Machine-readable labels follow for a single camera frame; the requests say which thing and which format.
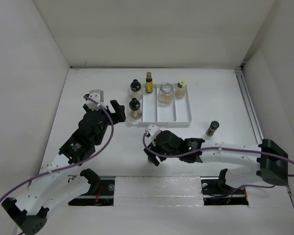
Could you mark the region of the black cap spice bottle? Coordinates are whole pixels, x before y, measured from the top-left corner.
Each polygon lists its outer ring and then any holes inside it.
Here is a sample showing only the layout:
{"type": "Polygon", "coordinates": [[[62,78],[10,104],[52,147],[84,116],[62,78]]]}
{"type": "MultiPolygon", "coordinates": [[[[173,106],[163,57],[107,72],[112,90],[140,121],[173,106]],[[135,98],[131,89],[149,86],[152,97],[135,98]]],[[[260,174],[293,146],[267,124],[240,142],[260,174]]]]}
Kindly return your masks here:
{"type": "Polygon", "coordinates": [[[129,115],[132,119],[140,119],[142,117],[141,103],[136,98],[132,98],[129,102],[129,115]]]}

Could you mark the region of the black knob spice bottle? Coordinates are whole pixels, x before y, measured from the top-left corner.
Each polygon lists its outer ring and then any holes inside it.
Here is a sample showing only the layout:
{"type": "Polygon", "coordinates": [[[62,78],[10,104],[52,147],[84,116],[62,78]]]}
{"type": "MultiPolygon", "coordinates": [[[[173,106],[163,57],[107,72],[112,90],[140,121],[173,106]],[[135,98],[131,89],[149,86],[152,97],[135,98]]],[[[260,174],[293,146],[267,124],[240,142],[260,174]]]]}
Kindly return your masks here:
{"type": "Polygon", "coordinates": [[[141,100],[143,98],[142,86],[141,83],[134,79],[130,84],[130,97],[135,98],[137,100],[141,100]]]}

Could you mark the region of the yellow liquid bottle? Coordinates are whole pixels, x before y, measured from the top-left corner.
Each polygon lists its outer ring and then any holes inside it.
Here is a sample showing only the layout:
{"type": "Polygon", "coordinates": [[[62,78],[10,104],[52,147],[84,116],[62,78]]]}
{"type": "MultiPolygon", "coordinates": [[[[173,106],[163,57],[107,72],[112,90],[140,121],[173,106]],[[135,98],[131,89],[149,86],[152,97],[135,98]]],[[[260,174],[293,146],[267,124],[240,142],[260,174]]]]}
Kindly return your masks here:
{"type": "Polygon", "coordinates": [[[147,72],[147,74],[146,74],[145,91],[147,93],[152,93],[153,92],[153,81],[152,81],[151,72],[147,72]]]}

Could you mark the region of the wide glass jar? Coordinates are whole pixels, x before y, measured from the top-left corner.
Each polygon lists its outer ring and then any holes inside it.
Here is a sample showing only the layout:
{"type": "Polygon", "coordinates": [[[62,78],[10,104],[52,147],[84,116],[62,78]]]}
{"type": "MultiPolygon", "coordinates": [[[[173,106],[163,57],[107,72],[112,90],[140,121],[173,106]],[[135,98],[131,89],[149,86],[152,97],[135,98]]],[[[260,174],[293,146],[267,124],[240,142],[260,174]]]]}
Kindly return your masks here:
{"type": "Polygon", "coordinates": [[[162,103],[171,103],[173,100],[173,84],[165,82],[160,85],[158,100],[162,103]]]}

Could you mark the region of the dark cap spice jar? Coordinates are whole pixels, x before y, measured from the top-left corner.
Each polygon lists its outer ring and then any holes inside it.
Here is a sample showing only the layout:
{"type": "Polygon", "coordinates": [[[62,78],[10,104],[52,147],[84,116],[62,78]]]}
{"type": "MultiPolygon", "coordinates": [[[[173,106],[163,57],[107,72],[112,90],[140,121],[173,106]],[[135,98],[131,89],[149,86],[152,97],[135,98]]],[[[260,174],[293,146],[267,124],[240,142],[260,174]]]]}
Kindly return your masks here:
{"type": "Polygon", "coordinates": [[[206,135],[211,137],[214,135],[215,131],[219,128],[220,124],[218,121],[214,120],[210,123],[208,129],[206,130],[206,135]]]}

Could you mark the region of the cream cap spice bottle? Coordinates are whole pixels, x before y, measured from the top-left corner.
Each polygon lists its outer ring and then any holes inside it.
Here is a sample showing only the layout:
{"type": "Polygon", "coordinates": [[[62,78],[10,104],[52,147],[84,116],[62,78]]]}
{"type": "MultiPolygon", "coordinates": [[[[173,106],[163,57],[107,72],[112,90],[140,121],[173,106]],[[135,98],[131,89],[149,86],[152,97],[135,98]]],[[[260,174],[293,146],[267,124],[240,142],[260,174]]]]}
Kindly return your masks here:
{"type": "Polygon", "coordinates": [[[184,80],[178,81],[175,92],[174,92],[175,98],[182,99],[185,96],[186,86],[187,86],[186,81],[184,80]]]}

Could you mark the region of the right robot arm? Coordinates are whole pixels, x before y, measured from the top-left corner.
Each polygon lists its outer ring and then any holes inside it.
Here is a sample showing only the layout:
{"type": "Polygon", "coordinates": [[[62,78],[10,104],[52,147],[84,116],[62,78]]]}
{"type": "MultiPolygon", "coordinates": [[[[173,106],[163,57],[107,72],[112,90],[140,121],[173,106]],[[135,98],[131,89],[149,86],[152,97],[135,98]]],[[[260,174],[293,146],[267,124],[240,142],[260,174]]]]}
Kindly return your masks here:
{"type": "Polygon", "coordinates": [[[168,158],[188,164],[237,165],[237,168],[220,171],[217,187],[223,193],[258,181],[273,186],[288,184],[288,154],[269,139],[254,146],[230,145],[199,138],[183,140],[168,130],[145,131],[143,138],[151,139],[150,144],[144,145],[144,152],[155,166],[168,158]]]}

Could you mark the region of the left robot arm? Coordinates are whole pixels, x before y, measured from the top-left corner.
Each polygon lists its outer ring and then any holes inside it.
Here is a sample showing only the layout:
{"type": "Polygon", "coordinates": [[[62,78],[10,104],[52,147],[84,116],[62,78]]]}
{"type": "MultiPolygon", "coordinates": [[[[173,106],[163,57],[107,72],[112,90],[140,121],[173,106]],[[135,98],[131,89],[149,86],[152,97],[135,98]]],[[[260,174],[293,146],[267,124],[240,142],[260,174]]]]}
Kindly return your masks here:
{"type": "Polygon", "coordinates": [[[53,162],[40,176],[30,180],[31,184],[23,194],[3,200],[1,206],[24,235],[41,231],[56,207],[81,194],[94,194],[99,190],[100,177],[91,169],[84,169],[65,187],[55,191],[66,180],[69,170],[98,155],[95,147],[102,143],[108,126],[125,122],[125,107],[116,100],[110,103],[114,113],[96,101],[92,109],[84,104],[86,113],[78,123],[78,129],[60,147],[53,162]]]}

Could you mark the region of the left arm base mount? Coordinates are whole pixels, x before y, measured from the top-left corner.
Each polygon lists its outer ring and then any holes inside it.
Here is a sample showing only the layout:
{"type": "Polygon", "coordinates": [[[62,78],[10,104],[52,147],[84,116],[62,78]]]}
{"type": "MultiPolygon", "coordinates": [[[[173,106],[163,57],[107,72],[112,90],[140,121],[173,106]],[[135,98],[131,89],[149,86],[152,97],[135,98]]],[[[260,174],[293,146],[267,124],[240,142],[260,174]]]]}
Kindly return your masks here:
{"type": "Polygon", "coordinates": [[[115,176],[100,176],[100,182],[91,184],[89,190],[71,200],[69,206],[113,206],[115,192],[115,176]]]}

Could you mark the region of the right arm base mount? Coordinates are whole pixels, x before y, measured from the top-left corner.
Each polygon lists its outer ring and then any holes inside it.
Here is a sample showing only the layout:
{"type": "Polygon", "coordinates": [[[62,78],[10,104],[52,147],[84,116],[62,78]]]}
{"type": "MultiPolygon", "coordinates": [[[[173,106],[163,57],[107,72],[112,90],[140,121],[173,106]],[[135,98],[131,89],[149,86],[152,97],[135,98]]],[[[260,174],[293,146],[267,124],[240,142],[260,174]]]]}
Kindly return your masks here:
{"type": "Polygon", "coordinates": [[[205,206],[248,206],[248,198],[245,188],[236,190],[226,185],[227,169],[220,171],[218,177],[202,177],[201,193],[205,206]]]}

